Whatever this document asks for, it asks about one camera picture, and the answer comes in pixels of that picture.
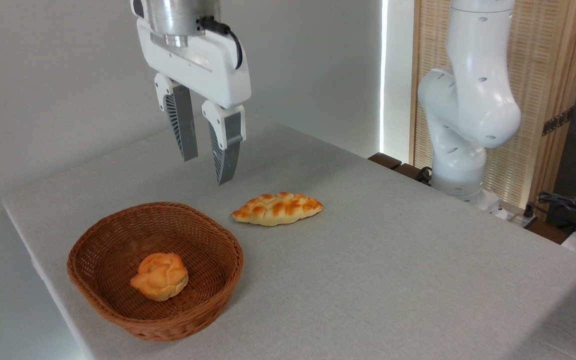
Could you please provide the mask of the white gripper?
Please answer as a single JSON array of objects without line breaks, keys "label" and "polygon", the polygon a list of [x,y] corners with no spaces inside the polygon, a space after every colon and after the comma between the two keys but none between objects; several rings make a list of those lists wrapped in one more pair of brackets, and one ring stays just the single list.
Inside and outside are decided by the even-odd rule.
[{"label": "white gripper", "polygon": [[207,99],[201,109],[209,123],[217,184],[229,182],[237,169],[240,145],[246,140],[241,104],[252,95],[247,59],[236,68],[235,41],[211,30],[187,37],[186,47],[168,47],[144,19],[137,19],[136,24],[144,58],[158,71],[154,77],[158,105],[171,124],[183,160],[198,157],[194,91]]}]

